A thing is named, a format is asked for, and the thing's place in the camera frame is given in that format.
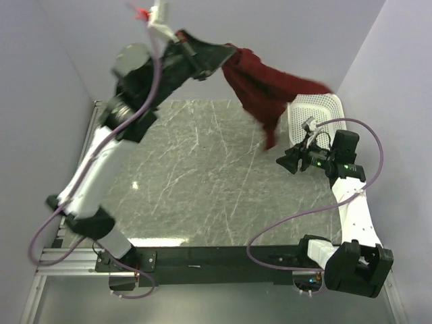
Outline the dark red t-shirt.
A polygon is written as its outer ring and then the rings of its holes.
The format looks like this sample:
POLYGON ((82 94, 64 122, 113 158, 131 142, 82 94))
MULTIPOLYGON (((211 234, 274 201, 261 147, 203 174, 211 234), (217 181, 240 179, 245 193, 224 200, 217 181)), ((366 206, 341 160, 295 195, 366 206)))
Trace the dark red t-shirt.
POLYGON ((288 103, 298 95, 326 95, 333 92, 320 82, 265 65, 250 49, 234 49, 235 53, 221 69, 243 109, 261 125, 266 151, 276 144, 276 127, 288 103))

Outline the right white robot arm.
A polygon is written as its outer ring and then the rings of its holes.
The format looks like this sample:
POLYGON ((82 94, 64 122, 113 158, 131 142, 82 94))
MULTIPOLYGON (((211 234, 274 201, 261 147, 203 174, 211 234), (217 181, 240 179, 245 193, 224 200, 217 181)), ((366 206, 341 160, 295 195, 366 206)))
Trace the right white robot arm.
POLYGON ((382 246, 367 203, 365 172, 355 163, 357 133, 338 130, 329 149, 316 140, 304 140, 285 151, 277 164, 295 174, 313 166, 324 170, 338 204, 342 242, 305 235, 298 245, 296 261, 303 269, 318 264, 327 288, 375 298, 379 295, 394 263, 393 252, 382 246))

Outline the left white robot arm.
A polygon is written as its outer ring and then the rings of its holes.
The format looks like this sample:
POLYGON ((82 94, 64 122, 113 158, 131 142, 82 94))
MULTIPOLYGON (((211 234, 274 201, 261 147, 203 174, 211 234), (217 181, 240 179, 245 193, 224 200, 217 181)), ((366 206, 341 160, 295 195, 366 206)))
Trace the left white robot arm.
POLYGON ((119 271, 136 268, 138 253, 101 206, 105 192, 156 122, 158 106, 188 79, 206 80, 235 52, 231 45, 207 43, 178 30, 162 55, 144 43, 127 45, 117 54, 111 69, 117 79, 115 94, 73 178, 47 204, 65 216, 72 232, 102 246, 119 271))

